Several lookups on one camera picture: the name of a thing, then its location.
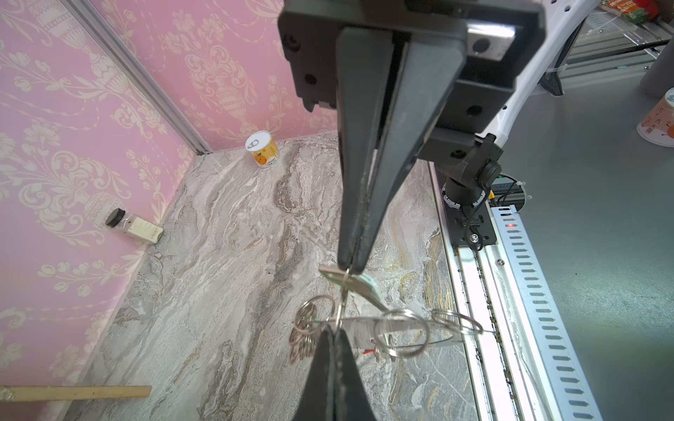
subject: paper cup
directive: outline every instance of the paper cup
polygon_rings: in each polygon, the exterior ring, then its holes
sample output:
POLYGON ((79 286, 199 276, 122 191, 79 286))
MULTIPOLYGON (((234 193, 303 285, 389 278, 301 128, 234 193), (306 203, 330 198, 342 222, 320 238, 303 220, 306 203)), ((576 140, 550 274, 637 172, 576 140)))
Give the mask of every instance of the paper cup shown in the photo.
POLYGON ((651 143, 674 148, 674 88, 665 93, 636 131, 651 143))

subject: gray marble surface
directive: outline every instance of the gray marble surface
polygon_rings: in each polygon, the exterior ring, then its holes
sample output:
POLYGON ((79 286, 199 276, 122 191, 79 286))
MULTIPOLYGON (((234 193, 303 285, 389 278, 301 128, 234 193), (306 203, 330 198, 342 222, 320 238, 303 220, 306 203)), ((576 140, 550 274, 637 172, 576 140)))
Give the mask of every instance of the gray marble surface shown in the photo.
MULTIPOLYGON (((310 360, 290 364, 301 303, 338 296, 317 266, 335 260, 342 183, 335 135, 280 146, 259 169, 245 150, 199 157, 103 339, 83 384, 151 385, 147 399, 74 402, 74 420, 288 420, 310 360)), ((389 307, 453 307, 428 168, 393 200, 367 273, 389 307)), ((348 314, 376 314, 350 298, 348 314)), ((357 364, 381 420, 477 419, 461 345, 357 364)))

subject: perforated metal strip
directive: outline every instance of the perforated metal strip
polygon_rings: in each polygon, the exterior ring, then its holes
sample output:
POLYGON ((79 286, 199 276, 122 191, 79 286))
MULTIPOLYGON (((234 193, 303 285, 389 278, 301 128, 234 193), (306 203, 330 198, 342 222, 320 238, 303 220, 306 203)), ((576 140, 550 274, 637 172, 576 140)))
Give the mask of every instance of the perforated metal strip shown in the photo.
POLYGON ((522 219, 513 205, 491 211, 562 418, 602 420, 522 219))

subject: screw hole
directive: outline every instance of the screw hole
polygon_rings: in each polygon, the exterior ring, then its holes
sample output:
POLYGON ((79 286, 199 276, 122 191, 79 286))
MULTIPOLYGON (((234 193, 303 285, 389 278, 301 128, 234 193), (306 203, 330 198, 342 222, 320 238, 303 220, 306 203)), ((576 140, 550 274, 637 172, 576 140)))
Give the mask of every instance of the screw hole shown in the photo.
POLYGON ((489 50, 491 43, 487 38, 480 38, 472 45, 472 50, 476 53, 484 53, 489 50))
POLYGON ((466 157, 466 152, 461 149, 455 150, 450 154, 452 158, 462 159, 466 157))
POLYGON ((297 42, 294 36, 292 35, 284 35, 283 39, 281 41, 284 47, 286 47, 288 50, 292 51, 293 53, 296 53, 299 51, 300 44, 297 42))
POLYGON ((482 107, 479 105, 469 106, 468 109, 466 110, 466 114, 468 114, 471 117, 477 117, 480 114, 482 114, 482 107))

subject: pink wallpaper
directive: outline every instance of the pink wallpaper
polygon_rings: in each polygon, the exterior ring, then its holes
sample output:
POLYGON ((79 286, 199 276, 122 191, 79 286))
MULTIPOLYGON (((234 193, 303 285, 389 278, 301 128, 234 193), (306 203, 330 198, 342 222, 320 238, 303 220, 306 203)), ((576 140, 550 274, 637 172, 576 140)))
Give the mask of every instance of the pink wallpaper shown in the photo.
POLYGON ((72 385, 145 249, 104 219, 161 221, 193 154, 58 0, 0 18, 0 385, 72 385))
POLYGON ((281 0, 90 0, 213 150, 337 130, 295 95, 276 27, 281 0))

